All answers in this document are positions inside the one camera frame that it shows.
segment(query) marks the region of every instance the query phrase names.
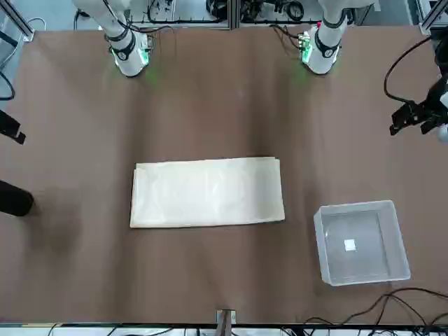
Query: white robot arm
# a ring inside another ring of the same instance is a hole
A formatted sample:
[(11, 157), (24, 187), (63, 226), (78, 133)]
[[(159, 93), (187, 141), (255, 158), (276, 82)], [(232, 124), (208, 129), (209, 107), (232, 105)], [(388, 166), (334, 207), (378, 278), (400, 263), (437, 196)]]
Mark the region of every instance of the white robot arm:
[(134, 77), (149, 63), (148, 37), (132, 31), (124, 15), (131, 0), (73, 0), (74, 5), (93, 18), (104, 30), (115, 63), (127, 77)]
[(320, 27), (301, 35), (306, 45), (301, 51), (302, 62), (315, 74), (329, 72), (336, 62), (341, 38), (347, 28), (347, 11), (373, 4), (375, 0), (318, 0), (323, 8)]

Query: clear plastic box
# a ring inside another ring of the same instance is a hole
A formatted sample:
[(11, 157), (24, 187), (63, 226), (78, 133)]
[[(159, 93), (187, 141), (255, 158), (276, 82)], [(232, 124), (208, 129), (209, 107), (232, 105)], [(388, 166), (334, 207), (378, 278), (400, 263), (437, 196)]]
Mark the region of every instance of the clear plastic box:
[(411, 277), (392, 201), (321, 206), (314, 227), (322, 280), (331, 286)]

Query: folded white cloth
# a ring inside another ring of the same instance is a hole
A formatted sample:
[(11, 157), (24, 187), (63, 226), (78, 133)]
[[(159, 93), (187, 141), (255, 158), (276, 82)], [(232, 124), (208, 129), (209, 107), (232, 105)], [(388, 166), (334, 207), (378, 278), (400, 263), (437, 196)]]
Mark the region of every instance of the folded white cloth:
[(131, 228), (236, 225), (285, 218), (274, 157), (137, 164)]

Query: black cylinder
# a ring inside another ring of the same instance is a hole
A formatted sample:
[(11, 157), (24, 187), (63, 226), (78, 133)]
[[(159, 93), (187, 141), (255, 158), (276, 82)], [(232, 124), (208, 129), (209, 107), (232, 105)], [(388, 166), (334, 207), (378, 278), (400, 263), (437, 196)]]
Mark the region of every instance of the black cylinder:
[(5, 181), (0, 181), (0, 211), (14, 215), (25, 216), (34, 203), (33, 195)]

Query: brown tabletop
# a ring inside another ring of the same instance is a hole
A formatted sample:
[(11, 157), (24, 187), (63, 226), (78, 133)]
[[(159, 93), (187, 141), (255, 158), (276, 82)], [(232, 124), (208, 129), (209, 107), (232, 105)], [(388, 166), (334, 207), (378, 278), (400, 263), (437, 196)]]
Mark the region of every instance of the brown tabletop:
[[(421, 38), (416, 27), (348, 29), (332, 73), (318, 77), (272, 29), (181, 29), (161, 34), (150, 66), (128, 79), (101, 32), (37, 34), (8, 109), (27, 140), (0, 137), (0, 177), (39, 209), (0, 214), (0, 319), (211, 323), (230, 308), (240, 323), (340, 322), (392, 288), (448, 291), (448, 147), (417, 127), (391, 137), (399, 104), (382, 90)], [(390, 89), (419, 100), (437, 78), (425, 45)], [(254, 155), (281, 161), (284, 223), (129, 228), (136, 162)], [(412, 280), (323, 283), (313, 214), (372, 200), (395, 202)], [(426, 318), (448, 310), (402, 298)], [(383, 321), (412, 322), (394, 302)]]

